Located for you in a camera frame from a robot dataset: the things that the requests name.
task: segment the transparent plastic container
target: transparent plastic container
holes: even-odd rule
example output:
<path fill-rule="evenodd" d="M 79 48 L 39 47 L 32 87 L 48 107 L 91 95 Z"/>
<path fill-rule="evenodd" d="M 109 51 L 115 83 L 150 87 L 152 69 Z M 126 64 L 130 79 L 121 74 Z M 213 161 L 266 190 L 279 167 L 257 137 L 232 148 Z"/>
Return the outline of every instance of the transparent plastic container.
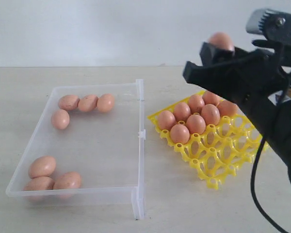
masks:
<path fill-rule="evenodd" d="M 64 95 L 111 93 L 115 106 L 108 113 L 70 112 L 70 124 L 53 128 L 50 118 Z M 144 218 L 144 86 L 135 83 L 61 86 L 53 89 L 41 118 L 6 189 L 9 197 L 29 206 L 70 206 L 131 203 L 135 219 Z M 23 191 L 28 168 L 38 157 L 51 155 L 57 167 L 52 178 L 76 171 L 79 189 Z M 61 199 L 62 194 L 73 194 Z M 28 197 L 43 196 L 32 202 Z"/>

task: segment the brown egg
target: brown egg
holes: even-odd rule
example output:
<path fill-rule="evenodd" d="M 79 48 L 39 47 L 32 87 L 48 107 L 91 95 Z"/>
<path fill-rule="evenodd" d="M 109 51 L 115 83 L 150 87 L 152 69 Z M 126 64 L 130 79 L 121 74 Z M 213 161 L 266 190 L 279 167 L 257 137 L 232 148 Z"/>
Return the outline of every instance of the brown egg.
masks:
<path fill-rule="evenodd" d="M 176 118 L 170 111 L 162 111 L 157 117 L 158 127 L 160 130 L 171 130 L 176 124 Z"/>
<path fill-rule="evenodd" d="M 205 107 L 203 107 L 200 115 L 205 120 L 206 125 L 217 125 L 220 121 L 219 110 L 213 104 L 206 104 Z"/>
<path fill-rule="evenodd" d="M 66 111 L 74 110 L 78 107 L 80 98 L 76 95 L 66 95 L 59 99 L 58 107 Z"/>
<path fill-rule="evenodd" d="M 202 116 L 191 115 L 186 121 L 186 127 L 190 133 L 202 134 L 206 129 L 206 123 Z"/>
<path fill-rule="evenodd" d="M 180 102 L 175 105 L 174 107 L 174 115 L 176 118 L 176 121 L 186 121 L 188 117 L 191 115 L 190 107 L 185 102 Z"/>
<path fill-rule="evenodd" d="M 71 189 L 71 188 L 80 188 L 82 184 L 81 175 L 75 171 L 67 172 L 61 177 L 59 177 L 54 184 L 55 189 Z M 67 199 L 71 197 L 71 194 L 60 195 L 61 199 Z"/>
<path fill-rule="evenodd" d="M 69 113 L 66 110 L 59 109 L 51 117 L 52 125 L 59 130 L 67 128 L 70 122 Z"/>
<path fill-rule="evenodd" d="M 186 144 L 190 139 L 190 132 L 184 125 L 174 125 L 170 130 L 170 138 L 174 143 Z"/>
<path fill-rule="evenodd" d="M 203 98 L 199 94 L 190 96 L 188 100 L 188 105 L 191 109 L 191 113 L 200 113 L 202 108 L 205 106 Z"/>
<path fill-rule="evenodd" d="M 38 191 L 38 190 L 52 190 L 54 187 L 55 181 L 46 176 L 41 176 L 34 178 L 29 181 L 24 187 L 24 191 Z M 30 201 L 41 201 L 44 196 L 29 196 L 27 197 Z"/>
<path fill-rule="evenodd" d="M 96 95 L 87 95 L 80 99 L 78 109 L 81 112 L 90 112 L 97 106 L 98 97 Z"/>
<path fill-rule="evenodd" d="M 56 160 L 52 156 L 42 156 L 34 160 L 28 169 L 28 175 L 31 179 L 50 176 L 56 168 Z"/>
<path fill-rule="evenodd" d="M 203 100 L 206 104 L 213 104 L 214 106 L 218 106 L 219 102 L 220 102 L 220 97 L 208 90 L 205 91 L 205 93 L 203 94 Z"/>
<path fill-rule="evenodd" d="M 220 115 L 233 117 L 238 110 L 238 106 L 228 100 L 221 101 L 217 107 L 219 109 Z"/>
<path fill-rule="evenodd" d="M 97 101 L 97 109 L 102 113 L 106 113 L 114 107 L 114 96 L 111 94 L 103 94 Z"/>
<path fill-rule="evenodd" d="M 235 50 L 232 39 L 228 34 L 223 32 L 215 33 L 209 38 L 208 42 L 222 50 Z"/>

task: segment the table surface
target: table surface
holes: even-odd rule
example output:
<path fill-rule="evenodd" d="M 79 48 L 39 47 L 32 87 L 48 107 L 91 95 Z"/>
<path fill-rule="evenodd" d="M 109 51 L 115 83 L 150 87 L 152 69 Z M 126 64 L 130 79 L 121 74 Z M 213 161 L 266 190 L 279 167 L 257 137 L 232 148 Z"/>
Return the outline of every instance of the table surface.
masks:
<path fill-rule="evenodd" d="M 228 177 L 218 191 L 206 188 L 181 157 L 145 121 L 144 220 L 131 205 L 27 209 L 5 194 L 6 186 L 45 107 L 61 85 L 145 82 L 148 116 L 197 91 L 182 78 L 183 67 L 0 68 L 0 233 L 178 233 L 276 232 L 250 194 L 251 164 Z M 271 150 L 257 171 L 257 196 L 269 215 L 291 232 L 291 185 L 287 169 Z"/>

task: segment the yellow egg tray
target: yellow egg tray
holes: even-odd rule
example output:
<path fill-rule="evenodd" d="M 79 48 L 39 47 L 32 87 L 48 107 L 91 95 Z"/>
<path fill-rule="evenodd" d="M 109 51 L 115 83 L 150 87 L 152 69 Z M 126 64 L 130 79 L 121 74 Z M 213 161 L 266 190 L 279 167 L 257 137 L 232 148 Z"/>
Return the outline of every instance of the yellow egg tray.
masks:
<path fill-rule="evenodd" d="M 236 176 L 236 171 L 244 162 L 253 162 L 262 137 L 246 116 L 236 114 L 232 118 L 222 116 L 218 125 L 208 125 L 201 135 L 191 134 L 186 144 L 173 143 L 169 131 L 159 129 L 157 116 L 164 110 L 173 112 L 177 103 L 187 103 L 188 99 L 178 101 L 147 118 L 155 125 L 160 137 L 166 138 L 168 145 L 181 153 L 183 161 L 189 162 L 190 167 L 197 170 L 198 177 L 206 180 L 207 187 L 217 190 L 229 174 Z"/>

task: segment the black wire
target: black wire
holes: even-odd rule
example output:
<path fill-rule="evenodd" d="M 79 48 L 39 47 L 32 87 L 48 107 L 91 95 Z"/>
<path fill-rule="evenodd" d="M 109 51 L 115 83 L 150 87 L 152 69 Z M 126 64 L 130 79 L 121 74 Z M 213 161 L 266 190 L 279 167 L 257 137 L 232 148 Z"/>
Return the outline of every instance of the black wire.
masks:
<path fill-rule="evenodd" d="M 286 94 L 288 92 L 288 89 L 290 87 L 289 78 L 287 78 L 287 77 L 284 77 L 284 78 L 287 81 L 287 85 L 282 90 L 282 93 L 281 93 L 281 95 L 279 97 L 279 100 L 278 100 L 276 108 L 275 108 L 274 118 L 273 118 L 270 126 L 266 129 L 266 131 L 265 131 L 265 133 L 264 133 L 264 135 L 263 135 L 263 137 L 261 139 L 261 142 L 260 142 L 257 154 L 256 154 L 256 158 L 255 158 L 253 166 L 252 166 L 251 180 L 250 180 L 250 191 L 251 191 L 251 196 L 252 196 L 254 204 L 256 205 L 256 207 L 260 211 L 260 213 L 266 218 L 266 220 L 269 221 L 269 223 L 271 223 L 279 232 L 288 233 L 286 230 L 284 230 L 282 227 L 280 227 L 271 217 L 269 217 L 269 215 L 263 210 L 263 208 L 261 207 L 261 205 L 260 205 L 260 203 L 259 203 L 259 201 L 257 199 L 256 192 L 255 192 L 255 179 L 256 179 L 256 172 L 257 172 L 257 168 L 258 168 L 258 162 L 259 162 L 263 147 L 265 145 L 265 142 L 266 142 L 266 140 L 268 138 L 268 135 L 271 133 L 272 127 L 276 124 L 277 117 L 278 117 L 278 114 L 279 114 L 280 105 L 281 105 L 281 103 L 282 103 L 284 97 L 286 96 Z"/>

